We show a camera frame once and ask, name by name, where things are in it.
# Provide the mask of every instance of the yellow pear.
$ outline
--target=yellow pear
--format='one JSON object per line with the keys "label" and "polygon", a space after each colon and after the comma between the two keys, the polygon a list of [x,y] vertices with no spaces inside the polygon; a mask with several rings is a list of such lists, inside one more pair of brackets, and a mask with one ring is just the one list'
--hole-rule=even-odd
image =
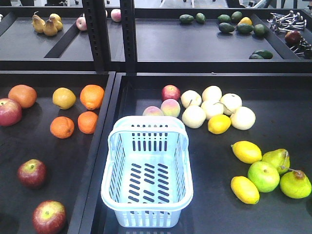
{"label": "yellow pear", "polygon": [[44,21],[43,19],[41,19],[40,16],[36,15],[37,12],[38,12],[38,11],[36,11],[36,12],[34,13],[33,19],[34,19],[35,17],[37,17],[37,18],[41,21],[41,23],[44,25],[44,24],[45,24],[45,21]]}
{"label": "yellow pear", "polygon": [[61,21],[58,21],[55,16],[50,16],[49,20],[51,20],[54,26],[57,28],[58,31],[63,29],[63,24]]}
{"label": "yellow pear", "polygon": [[43,32],[47,36],[55,36],[58,33],[58,29],[55,27],[54,23],[52,20],[47,20]]}
{"label": "yellow pear", "polygon": [[31,24],[33,25],[33,27],[34,27],[34,29],[35,29],[35,31],[37,33],[43,33],[43,28],[44,28],[44,25],[45,25],[44,20],[42,22],[42,20],[40,18],[33,17],[33,21],[32,21]]}
{"label": "yellow pear", "polygon": [[62,19],[58,14],[52,13],[50,17],[55,17],[58,21],[62,22]]}

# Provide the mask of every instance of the tangerine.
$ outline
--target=tangerine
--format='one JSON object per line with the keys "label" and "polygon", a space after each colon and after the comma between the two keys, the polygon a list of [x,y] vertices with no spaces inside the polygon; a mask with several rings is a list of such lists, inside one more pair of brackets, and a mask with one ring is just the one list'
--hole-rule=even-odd
{"label": "tangerine", "polygon": [[37,92],[33,87],[18,84],[11,88],[8,98],[17,101],[23,109],[32,107],[37,100]]}
{"label": "tangerine", "polygon": [[85,134],[93,134],[96,130],[98,115],[92,111],[86,111],[78,117],[79,130]]}
{"label": "tangerine", "polygon": [[101,107],[104,98],[104,89],[96,84],[86,85],[80,93],[80,101],[88,110]]}
{"label": "tangerine", "polygon": [[74,122],[70,118],[59,116],[52,121],[50,132],[57,138],[65,139],[73,134],[74,128]]}

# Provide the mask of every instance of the plastic basket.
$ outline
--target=plastic basket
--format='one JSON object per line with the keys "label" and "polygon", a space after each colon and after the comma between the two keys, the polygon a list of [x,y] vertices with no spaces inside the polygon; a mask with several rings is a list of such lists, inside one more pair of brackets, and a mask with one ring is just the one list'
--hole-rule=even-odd
{"label": "plastic basket", "polygon": [[188,143],[175,117],[128,116],[115,123],[101,197],[121,226],[177,224],[193,198]]}

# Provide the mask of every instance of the lemon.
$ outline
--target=lemon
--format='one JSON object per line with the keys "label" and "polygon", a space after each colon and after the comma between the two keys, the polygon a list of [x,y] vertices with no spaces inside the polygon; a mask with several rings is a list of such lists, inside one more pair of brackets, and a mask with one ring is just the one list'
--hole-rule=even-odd
{"label": "lemon", "polygon": [[213,134],[224,133],[231,125],[230,117],[226,115],[216,115],[208,121],[208,131]]}
{"label": "lemon", "polygon": [[238,141],[231,145],[233,153],[242,162],[253,164],[254,162],[261,161],[262,152],[260,148],[246,140]]}
{"label": "lemon", "polygon": [[76,102],[76,95],[70,89],[61,87],[54,91],[52,102],[62,110],[71,108]]}
{"label": "lemon", "polygon": [[233,177],[231,189],[237,198],[246,204],[257,204],[260,199],[257,187],[244,176]]}
{"label": "lemon", "polygon": [[240,24],[240,23],[246,23],[246,24],[249,24],[249,25],[253,24],[252,20],[250,18],[248,18],[248,17],[242,18],[238,24]]}

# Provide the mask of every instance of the pear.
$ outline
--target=pear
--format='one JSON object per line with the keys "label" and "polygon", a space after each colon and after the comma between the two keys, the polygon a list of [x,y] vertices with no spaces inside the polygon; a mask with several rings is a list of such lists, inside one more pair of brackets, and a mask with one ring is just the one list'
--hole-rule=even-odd
{"label": "pear", "polygon": [[38,17],[33,17],[33,21],[31,23],[37,33],[43,33],[45,22]]}
{"label": "pear", "polygon": [[61,19],[61,17],[60,17],[58,14],[52,13],[52,14],[50,15],[50,17],[55,17],[55,18],[57,19],[57,21],[62,22],[62,19]]}
{"label": "pear", "polygon": [[63,29],[62,22],[58,21],[55,16],[50,16],[49,20],[53,22],[54,26],[57,28],[58,31]]}
{"label": "pear", "polygon": [[287,172],[290,167],[289,153],[285,149],[277,149],[266,152],[262,156],[262,161],[273,165],[280,175]]}
{"label": "pear", "polygon": [[44,25],[43,32],[47,36],[55,36],[58,33],[58,29],[55,27],[53,21],[48,19]]}
{"label": "pear", "polygon": [[33,19],[37,17],[37,18],[41,21],[41,23],[44,25],[44,24],[45,24],[45,21],[44,21],[43,19],[41,19],[40,16],[36,15],[37,12],[38,12],[38,11],[36,11],[36,12],[34,13]]}
{"label": "pear", "polygon": [[290,198],[304,198],[310,195],[312,186],[309,178],[301,170],[287,172],[281,177],[279,186],[282,192]]}

